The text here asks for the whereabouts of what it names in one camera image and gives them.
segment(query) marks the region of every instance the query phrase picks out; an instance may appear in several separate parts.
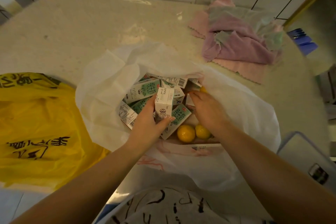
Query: hand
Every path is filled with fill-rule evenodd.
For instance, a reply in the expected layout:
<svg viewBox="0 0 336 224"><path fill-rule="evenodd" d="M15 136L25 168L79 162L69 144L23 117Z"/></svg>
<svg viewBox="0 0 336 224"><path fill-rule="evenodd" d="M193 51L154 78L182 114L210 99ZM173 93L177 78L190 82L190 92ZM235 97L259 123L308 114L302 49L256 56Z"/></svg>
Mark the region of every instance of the hand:
<svg viewBox="0 0 336 224"><path fill-rule="evenodd" d="M189 92L194 102L196 118L201 125L206 127L212 135L217 138L222 137L222 128L231 121L223 106L211 95L199 91Z"/></svg>
<svg viewBox="0 0 336 224"><path fill-rule="evenodd" d="M144 154L157 141L165 128L175 120L175 117L167 117L155 124L153 112L155 110L155 98L152 96L136 117L132 132L126 145Z"/></svg>

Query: person's right hand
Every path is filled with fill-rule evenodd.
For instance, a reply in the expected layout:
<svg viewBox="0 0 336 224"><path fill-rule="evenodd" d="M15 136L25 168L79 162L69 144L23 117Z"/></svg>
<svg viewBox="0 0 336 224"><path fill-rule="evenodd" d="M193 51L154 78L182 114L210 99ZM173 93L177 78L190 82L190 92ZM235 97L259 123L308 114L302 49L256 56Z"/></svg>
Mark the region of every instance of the person's right hand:
<svg viewBox="0 0 336 224"><path fill-rule="evenodd" d="M194 102L196 118L201 125L206 127L213 136L220 138L222 135L223 126L231 124L223 106L211 95L199 92L189 92L192 101Z"/></svg>

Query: forearm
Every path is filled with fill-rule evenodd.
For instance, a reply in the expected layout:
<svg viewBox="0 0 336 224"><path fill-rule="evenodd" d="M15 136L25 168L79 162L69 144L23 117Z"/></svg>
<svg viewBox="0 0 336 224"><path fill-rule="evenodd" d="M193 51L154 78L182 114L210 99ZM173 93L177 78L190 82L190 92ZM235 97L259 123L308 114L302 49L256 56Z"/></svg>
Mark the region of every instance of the forearm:
<svg viewBox="0 0 336 224"><path fill-rule="evenodd" d="M23 213L16 223L92 223L143 152L124 145Z"/></svg>
<svg viewBox="0 0 336 224"><path fill-rule="evenodd" d="M233 125L220 141L254 194L278 223L335 220L336 199L313 179Z"/></svg>

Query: person's left hand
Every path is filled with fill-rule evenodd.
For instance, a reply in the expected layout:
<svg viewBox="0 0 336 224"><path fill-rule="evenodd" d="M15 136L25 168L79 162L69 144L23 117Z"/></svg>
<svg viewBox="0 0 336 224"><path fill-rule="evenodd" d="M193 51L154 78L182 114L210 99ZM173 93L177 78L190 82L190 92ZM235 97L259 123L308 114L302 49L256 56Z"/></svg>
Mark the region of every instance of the person's left hand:
<svg viewBox="0 0 336 224"><path fill-rule="evenodd" d="M152 96L135 119L132 132L126 142L128 147L137 149L143 154L157 141L165 128L175 120L175 117L167 117L155 124L153 112L155 110L155 98Z"/></svg>

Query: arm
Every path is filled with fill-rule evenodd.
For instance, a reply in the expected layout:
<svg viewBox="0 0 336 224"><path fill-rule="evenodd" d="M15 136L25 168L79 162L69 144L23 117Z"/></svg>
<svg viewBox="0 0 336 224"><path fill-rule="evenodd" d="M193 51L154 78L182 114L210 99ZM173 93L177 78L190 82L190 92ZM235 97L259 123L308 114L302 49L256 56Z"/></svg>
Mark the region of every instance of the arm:
<svg viewBox="0 0 336 224"><path fill-rule="evenodd" d="M155 96L137 116L128 141L102 161L61 187L11 224L92 223L107 200L136 164L175 118L155 124Z"/></svg>
<svg viewBox="0 0 336 224"><path fill-rule="evenodd" d="M192 92L196 117L221 142L277 223L334 223L336 198L323 186L235 127L209 94Z"/></svg>

